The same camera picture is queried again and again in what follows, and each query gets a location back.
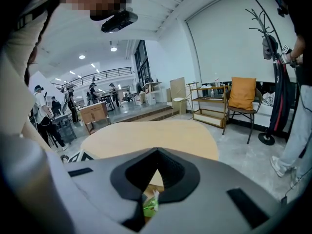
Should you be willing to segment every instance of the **gray floor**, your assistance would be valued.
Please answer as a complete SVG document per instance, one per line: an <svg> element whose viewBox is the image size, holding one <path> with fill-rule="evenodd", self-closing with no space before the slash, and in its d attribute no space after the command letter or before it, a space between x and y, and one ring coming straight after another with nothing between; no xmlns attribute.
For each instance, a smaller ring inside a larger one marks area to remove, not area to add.
<svg viewBox="0 0 312 234"><path fill-rule="evenodd" d="M121 112L126 112L130 107L120 108ZM115 120L122 118L115 115ZM175 116L173 119L189 120L192 118L191 114ZM104 123L100 123L96 128L103 127ZM205 126L214 137L219 151L219 161L224 162L242 174L262 186L276 199L284 197L286 191L290 188L290 174L286 174L283 178L279 178L270 165L270 157L272 155L280 156L283 152L286 142L284 139L275 137L275 144L273 146L266 146L258 140L259 131L254 130L249 145L246 144L249 128L230 124L227 126L225 135L222 135L222 129L201 123ZM73 156L80 150L81 143L88 137L84 125L79 122L73 124L74 131L77 135L68 150L59 152L59 154L66 153L68 156ZM287 194L288 201L298 197L303 192L307 183L307 179L303 179L294 190L290 190Z"/></svg>
<svg viewBox="0 0 312 234"><path fill-rule="evenodd" d="M143 105L137 106L134 102L123 103L121 107L116 108L114 111L109 112L109 117L112 123L116 123L131 117L139 116L152 112L157 109L168 107L167 103L156 103L156 105L149 106L144 103Z"/></svg>

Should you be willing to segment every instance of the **wrist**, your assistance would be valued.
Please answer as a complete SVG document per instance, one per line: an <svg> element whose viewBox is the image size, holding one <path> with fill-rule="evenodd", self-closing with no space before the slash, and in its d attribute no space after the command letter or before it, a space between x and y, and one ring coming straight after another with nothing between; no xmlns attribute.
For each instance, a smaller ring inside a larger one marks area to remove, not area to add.
<svg viewBox="0 0 312 234"><path fill-rule="evenodd" d="M292 55L292 53L291 53L291 52L289 53L289 55L288 55L288 56L289 56L289 60L292 60L292 61L293 61L293 60L295 60L295 59L296 59L296 57L294 57L294 56Z"/></svg>

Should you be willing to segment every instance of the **green object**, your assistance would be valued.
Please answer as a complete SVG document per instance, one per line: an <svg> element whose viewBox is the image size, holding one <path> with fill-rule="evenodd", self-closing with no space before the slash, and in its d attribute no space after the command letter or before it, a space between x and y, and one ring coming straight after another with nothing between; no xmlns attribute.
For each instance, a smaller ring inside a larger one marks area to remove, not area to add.
<svg viewBox="0 0 312 234"><path fill-rule="evenodd" d="M143 212L145 217L153 217L158 209L158 199L154 196L147 200L143 205Z"/></svg>

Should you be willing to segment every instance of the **light blue jeans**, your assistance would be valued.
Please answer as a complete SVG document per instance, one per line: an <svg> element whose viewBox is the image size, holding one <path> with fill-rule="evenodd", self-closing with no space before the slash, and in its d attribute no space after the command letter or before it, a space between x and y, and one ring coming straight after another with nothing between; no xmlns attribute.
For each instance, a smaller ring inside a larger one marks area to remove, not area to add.
<svg viewBox="0 0 312 234"><path fill-rule="evenodd" d="M277 165L287 169L293 166L303 149L307 147L297 169L296 175L299 178L312 167L312 113L303 107L304 104L306 108L312 110L312 87L302 85L300 97L290 137L282 156L277 162Z"/></svg>

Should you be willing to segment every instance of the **white roller blind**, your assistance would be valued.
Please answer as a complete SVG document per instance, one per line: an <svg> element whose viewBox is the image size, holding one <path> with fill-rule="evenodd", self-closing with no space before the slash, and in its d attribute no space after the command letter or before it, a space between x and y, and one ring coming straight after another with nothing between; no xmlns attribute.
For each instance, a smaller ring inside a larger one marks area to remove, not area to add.
<svg viewBox="0 0 312 234"><path fill-rule="evenodd" d="M282 45L293 47L296 35L289 16L278 15L275 0L259 2L269 14ZM220 81L250 77L274 82L273 61L263 58L263 34L249 30L260 25L245 9L254 9L258 15L261 12L255 0L221 0L188 21L203 83L214 82L215 77ZM266 26L271 26L267 19ZM290 77L294 77L292 68L287 69Z"/></svg>

